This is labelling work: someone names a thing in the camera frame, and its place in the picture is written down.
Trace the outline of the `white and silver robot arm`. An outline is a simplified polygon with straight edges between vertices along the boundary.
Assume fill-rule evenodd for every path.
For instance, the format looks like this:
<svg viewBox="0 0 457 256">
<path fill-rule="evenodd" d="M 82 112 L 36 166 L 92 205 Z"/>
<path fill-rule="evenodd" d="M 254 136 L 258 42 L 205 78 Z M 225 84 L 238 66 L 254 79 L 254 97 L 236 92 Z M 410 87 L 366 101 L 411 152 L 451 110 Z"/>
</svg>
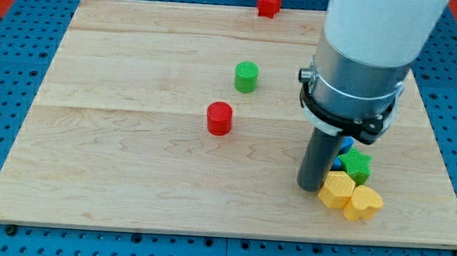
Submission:
<svg viewBox="0 0 457 256">
<path fill-rule="evenodd" d="M 393 123 L 409 65 L 448 0 L 329 0 L 309 67 L 298 73 L 306 118 L 323 133 L 373 144 Z"/>
</svg>

